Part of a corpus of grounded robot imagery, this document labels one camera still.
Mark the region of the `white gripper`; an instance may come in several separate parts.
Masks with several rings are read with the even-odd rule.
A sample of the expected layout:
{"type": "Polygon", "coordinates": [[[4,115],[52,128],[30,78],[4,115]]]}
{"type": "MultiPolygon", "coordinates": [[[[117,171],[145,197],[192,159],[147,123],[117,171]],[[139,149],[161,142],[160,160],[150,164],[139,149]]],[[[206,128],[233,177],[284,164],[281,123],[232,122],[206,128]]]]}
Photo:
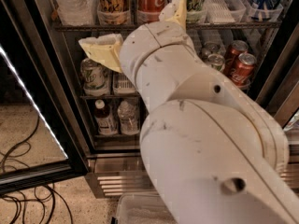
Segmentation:
{"type": "Polygon", "coordinates": [[[88,58],[121,73],[136,85],[141,64],[156,50],[173,45],[195,53],[186,31],[187,1],[172,0],[159,15],[159,21],[146,23],[132,31],[123,42],[120,34],[81,38],[78,43],[88,58]]]}

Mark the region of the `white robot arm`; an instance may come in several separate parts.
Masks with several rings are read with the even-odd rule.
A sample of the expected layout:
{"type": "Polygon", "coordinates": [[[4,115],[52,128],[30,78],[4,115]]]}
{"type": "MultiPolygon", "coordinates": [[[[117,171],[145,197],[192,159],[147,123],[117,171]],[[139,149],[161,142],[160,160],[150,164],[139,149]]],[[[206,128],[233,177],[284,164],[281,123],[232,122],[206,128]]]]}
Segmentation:
{"type": "Polygon", "coordinates": [[[92,60],[124,73],[148,116],[140,152],[178,224],[299,224],[299,200],[280,175],[289,144],[280,125],[197,56],[186,0],[127,37],[79,42],[92,60]]]}

